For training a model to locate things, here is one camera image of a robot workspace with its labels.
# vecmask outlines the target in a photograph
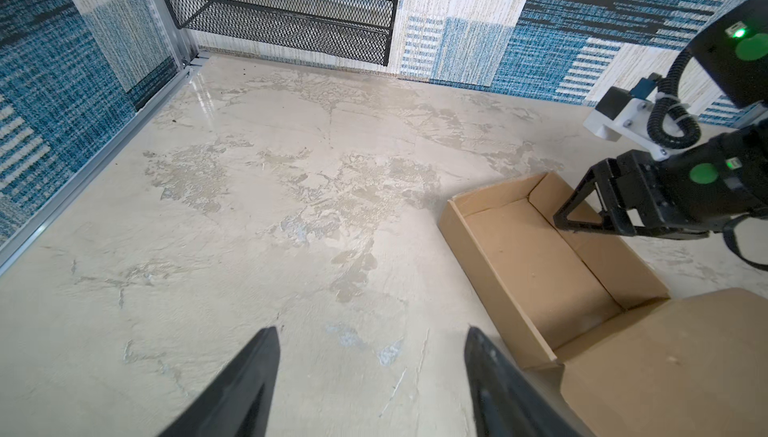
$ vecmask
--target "wire mesh shelf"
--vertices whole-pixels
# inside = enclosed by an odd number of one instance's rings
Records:
[[[387,65],[397,0],[165,0],[178,28]]]

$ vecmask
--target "green sticker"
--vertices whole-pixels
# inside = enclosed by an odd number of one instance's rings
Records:
[[[768,55],[768,34],[757,34],[745,38],[736,46],[736,57],[740,60],[758,60]]]
[[[715,182],[720,175],[717,173],[717,169],[711,163],[700,163],[694,168],[690,169],[688,176],[693,182],[696,183],[712,183]]]

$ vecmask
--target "mesh tray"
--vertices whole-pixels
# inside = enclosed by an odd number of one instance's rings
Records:
[[[386,65],[389,31],[226,0],[166,0],[177,27]]]
[[[165,0],[176,26],[387,66],[397,0]]]

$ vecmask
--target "metal mesh organizer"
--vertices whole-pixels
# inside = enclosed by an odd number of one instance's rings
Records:
[[[397,0],[165,0],[178,28],[389,63]]]

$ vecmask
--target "black wire frame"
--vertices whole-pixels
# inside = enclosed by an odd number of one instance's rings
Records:
[[[398,0],[376,0],[391,5],[389,25],[385,26],[318,15],[312,12],[316,12],[314,7],[302,12],[240,0],[164,1],[179,29],[262,41],[385,67],[389,64],[398,7]],[[354,10],[350,12],[348,15],[354,18]]]

